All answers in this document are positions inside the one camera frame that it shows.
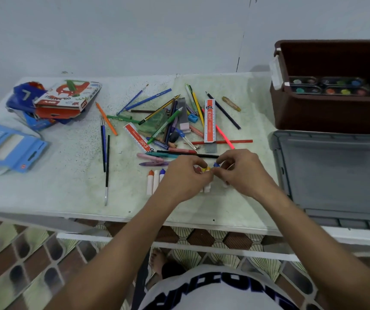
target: teal pen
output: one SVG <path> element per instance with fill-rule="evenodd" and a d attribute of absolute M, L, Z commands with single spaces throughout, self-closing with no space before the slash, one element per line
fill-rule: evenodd
<path fill-rule="evenodd" d="M 151 155 L 153 157 L 160 157 L 160 158 L 170 158 L 176 159 L 178 155 L 171 155 L 169 153 L 161 153 L 161 152 L 146 152 L 147 155 Z"/>
<path fill-rule="evenodd" d="M 181 113 L 182 109 L 183 107 L 177 109 L 175 113 L 172 114 L 172 116 L 152 135 L 151 139 L 149 139 L 147 144 L 150 144 L 152 141 L 154 141 L 157 135 L 159 135 L 162 132 L 162 130 L 164 130 L 169 123 L 173 122 L 173 120 Z"/>

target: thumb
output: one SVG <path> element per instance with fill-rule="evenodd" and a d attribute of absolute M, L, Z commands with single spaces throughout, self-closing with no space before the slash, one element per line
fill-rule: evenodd
<path fill-rule="evenodd" d="M 198 181 L 201 185 L 206 186 L 213 181 L 212 170 L 205 171 L 202 174 L 198 174 Z"/>
<path fill-rule="evenodd" d="M 229 181 L 229 177 L 231 176 L 231 171 L 227 171 L 222 167 L 213 167 L 211 172 L 223 181 Z"/>

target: hand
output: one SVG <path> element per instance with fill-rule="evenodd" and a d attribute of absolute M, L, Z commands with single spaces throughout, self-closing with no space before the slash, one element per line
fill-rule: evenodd
<path fill-rule="evenodd" d="M 258 155 L 247 149 L 228 150 L 220 155 L 216 162 L 223 164 L 211 170 L 214 175 L 260 203 L 280 189 L 265 171 Z"/>
<path fill-rule="evenodd" d="M 212 182 L 213 174 L 210 171 L 198 174 L 194 165 L 203 168 L 208 166 L 195 155 L 181 155 L 170 162 L 155 194 L 163 193 L 165 198 L 172 198 L 175 206 L 196 196 L 204 186 Z"/>

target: container handle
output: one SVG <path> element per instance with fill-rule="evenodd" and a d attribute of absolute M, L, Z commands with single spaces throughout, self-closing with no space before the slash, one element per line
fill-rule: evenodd
<path fill-rule="evenodd" d="M 270 62 L 270 70 L 271 70 L 271 79 L 272 85 L 274 86 L 275 90 L 280 90 L 284 80 L 282 79 L 282 72 L 280 68 L 280 61 L 278 60 L 278 55 L 274 57 L 274 59 Z"/>

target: forearm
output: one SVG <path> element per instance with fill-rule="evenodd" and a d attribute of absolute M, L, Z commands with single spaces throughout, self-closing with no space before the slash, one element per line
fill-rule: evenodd
<path fill-rule="evenodd" d="M 335 303 L 342 299 L 347 303 L 344 308 L 370 308 L 370 269 L 367 266 L 346 251 L 281 190 L 273 190 L 261 203 L 327 299 Z"/>
<path fill-rule="evenodd" d="M 175 206 L 156 192 L 46 309 L 119 309 L 159 229 Z"/>

